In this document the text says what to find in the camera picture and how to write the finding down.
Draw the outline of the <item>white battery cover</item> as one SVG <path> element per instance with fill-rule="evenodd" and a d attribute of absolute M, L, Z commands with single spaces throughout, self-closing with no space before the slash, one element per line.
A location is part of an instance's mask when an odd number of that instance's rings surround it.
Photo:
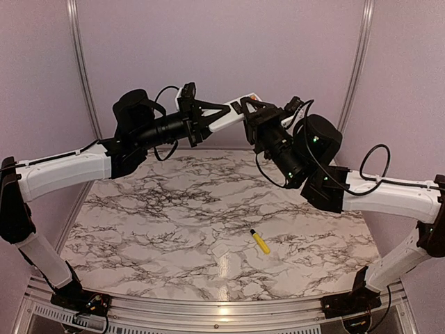
<path fill-rule="evenodd" d="M 222 257 L 223 255 L 225 255 L 227 252 L 229 251 L 228 247 L 225 244 L 219 244 L 217 246 L 215 246 L 211 252 L 216 256 L 216 257 Z"/>

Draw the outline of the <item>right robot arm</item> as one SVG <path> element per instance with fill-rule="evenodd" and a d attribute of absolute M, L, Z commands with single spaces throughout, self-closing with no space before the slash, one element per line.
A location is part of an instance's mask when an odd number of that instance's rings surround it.
<path fill-rule="evenodd" d="M 311 114 L 311 102 L 294 97 L 284 108 L 243 97 L 248 142 L 283 174 L 286 189 L 297 189 L 313 207 L 342 213 L 380 212 L 416 220 L 408 237 L 381 260 L 360 269 L 349 292 L 321 300 L 327 318 L 369 312 L 381 304 L 384 288 L 418 264 L 444 256 L 444 176 L 416 182 L 366 175 L 334 166 L 341 133 L 326 118 Z"/>

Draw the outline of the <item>yellow handled screwdriver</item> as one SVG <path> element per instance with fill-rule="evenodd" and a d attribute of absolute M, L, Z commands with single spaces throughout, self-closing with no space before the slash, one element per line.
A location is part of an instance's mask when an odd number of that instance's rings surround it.
<path fill-rule="evenodd" d="M 261 235 L 251 225 L 249 225 L 248 223 L 245 223 L 245 225 L 246 225 L 246 228 L 248 229 L 248 232 L 249 232 L 250 236 L 254 240 L 255 244 L 259 247 L 261 252 L 264 255 L 269 255 L 270 254 L 270 248 L 268 247 L 267 243 L 263 240 Z"/>

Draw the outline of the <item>left aluminium frame post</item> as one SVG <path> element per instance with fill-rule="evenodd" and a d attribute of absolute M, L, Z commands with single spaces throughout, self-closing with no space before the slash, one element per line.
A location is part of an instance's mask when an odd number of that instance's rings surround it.
<path fill-rule="evenodd" d="M 95 139 L 101 140 L 103 139 L 104 135 L 99 123 L 99 117 L 97 114 L 92 88 L 88 77 L 88 69 L 82 43 L 81 25 L 79 21 L 78 1 L 67 0 L 66 3 L 67 15 L 72 36 L 72 44 L 74 48 L 74 57 L 79 74 L 81 91 L 87 108 L 88 119 Z"/>

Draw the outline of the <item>aluminium frame post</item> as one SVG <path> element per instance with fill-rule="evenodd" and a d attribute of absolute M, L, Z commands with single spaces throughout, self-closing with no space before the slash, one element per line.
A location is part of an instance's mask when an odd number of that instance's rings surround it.
<path fill-rule="evenodd" d="M 371 26 L 373 21 L 373 14 L 375 9 L 374 0 L 364 1 L 364 7 L 362 11 L 362 18 L 359 27 L 359 35 L 357 41 L 357 48 L 355 52 L 355 57 L 353 61 L 352 72 L 350 80 L 348 83 L 348 88 L 346 91 L 346 96 L 343 101 L 341 108 L 341 114 L 339 116 L 339 121 L 337 129 L 345 134 L 348 121 L 352 114 L 353 104 L 355 101 L 355 95 L 359 85 L 359 80 L 361 78 L 362 71 L 364 69 L 364 64 L 366 61 L 367 49 L 369 46 L 369 39 L 371 35 Z"/>
<path fill-rule="evenodd" d="M 95 139 L 101 140 L 103 139 L 104 135 L 99 123 L 99 117 L 97 114 L 92 88 L 88 77 L 88 69 L 82 43 L 81 25 L 79 21 L 78 1 L 67 0 L 66 3 L 67 15 L 72 36 L 72 44 L 74 48 L 74 57 L 79 74 L 81 91 L 87 108 L 88 119 Z"/>

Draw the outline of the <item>white red remote control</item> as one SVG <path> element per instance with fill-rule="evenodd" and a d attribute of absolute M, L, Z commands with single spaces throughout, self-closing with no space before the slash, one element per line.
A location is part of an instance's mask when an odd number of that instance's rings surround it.
<path fill-rule="evenodd" d="M 211 133 L 219 132 L 222 129 L 225 129 L 229 126 L 235 125 L 239 122 L 242 122 L 244 119 L 243 112 L 238 113 L 235 111 L 235 108 L 232 106 L 233 103 L 238 102 L 241 103 L 241 99 L 243 97 L 249 97 L 251 100 L 262 101 L 262 99 L 256 93 L 250 93 L 247 95 L 242 95 L 237 97 L 236 99 L 226 102 L 225 105 L 229 107 L 229 113 L 217 119 L 215 122 L 212 122 L 209 125 L 209 130 Z"/>

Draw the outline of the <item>front aluminium frame rail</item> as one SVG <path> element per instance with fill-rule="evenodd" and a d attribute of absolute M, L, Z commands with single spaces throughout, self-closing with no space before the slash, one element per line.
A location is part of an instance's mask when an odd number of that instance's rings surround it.
<path fill-rule="evenodd" d="M 79 316 L 52 305 L 39 278 L 28 283 L 14 333 L 63 330 L 84 333 L 344 333 L 343 320 L 328 319 L 319 296 L 271 301 L 183 301 L 113 294 L 108 318 Z"/>

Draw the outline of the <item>right aluminium frame post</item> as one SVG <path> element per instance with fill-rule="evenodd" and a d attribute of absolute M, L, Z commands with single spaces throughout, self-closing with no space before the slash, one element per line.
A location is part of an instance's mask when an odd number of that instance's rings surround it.
<path fill-rule="evenodd" d="M 337 129 L 345 134 L 348 121 L 352 114 L 353 104 L 355 101 L 355 95 L 359 85 L 359 80 L 361 78 L 362 71 L 364 69 L 364 64 L 366 61 L 367 49 L 369 46 L 369 39 L 371 35 L 371 26 L 373 21 L 373 14 L 375 9 L 374 0 L 364 1 L 364 7 L 362 11 L 362 18 L 359 27 L 359 35 L 357 41 L 357 48 L 355 52 L 355 57 L 353 61 L 352 72 L 350 80 L 348 83 L 348 88 L 346 91 L 346 96 L 343 101 L 341 108 L 341 114 L 339 116 L 339 121 Z"/>

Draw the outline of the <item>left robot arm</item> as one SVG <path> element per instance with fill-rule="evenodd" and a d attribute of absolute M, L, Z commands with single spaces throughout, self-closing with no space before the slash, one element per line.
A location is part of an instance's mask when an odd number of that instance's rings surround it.
<path fill-rule="evenodd" d="M 84 288 L 74 268 L 54 245 L 37 231 L 31 204 L 41 204 L 68 189 L 79 189 L 96 180 L 132 174 L 150 149 L 177 146 L 188 139 L 196 146 L 211 135 L 211 124 L 230 112 L 226 104 L 202 101 L 188 83 L 177 94 L 177 110 L 168 113 L 143 89 L 125 93 L 113 105 L 117 127 L 112 137 L 50 157 L 18 162 L 14 157 L 1 165 L 1 238 L 14 245 L 51 288 L 51 302 L 77 315 L 106 317 L 111 297 Z"/>

